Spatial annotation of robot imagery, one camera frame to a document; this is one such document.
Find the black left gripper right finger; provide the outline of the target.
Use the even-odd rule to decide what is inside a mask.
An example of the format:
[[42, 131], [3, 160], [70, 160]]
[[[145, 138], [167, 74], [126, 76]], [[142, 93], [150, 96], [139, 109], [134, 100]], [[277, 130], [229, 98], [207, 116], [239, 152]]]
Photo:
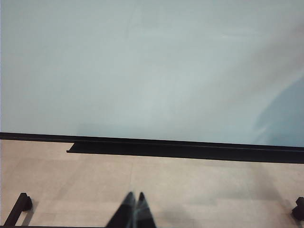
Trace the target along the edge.
[[136, 227], [157, 228], [149, 204], [143, 192], [140, 193], [136, 205]]

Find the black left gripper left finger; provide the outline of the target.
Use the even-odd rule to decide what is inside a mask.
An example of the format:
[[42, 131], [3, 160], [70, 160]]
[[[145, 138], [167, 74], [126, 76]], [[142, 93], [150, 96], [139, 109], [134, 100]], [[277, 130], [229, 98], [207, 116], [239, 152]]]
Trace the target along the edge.
[[132, 228], [135, 203], [134, 193], [129, 192], [108, 221], [106, 228]]

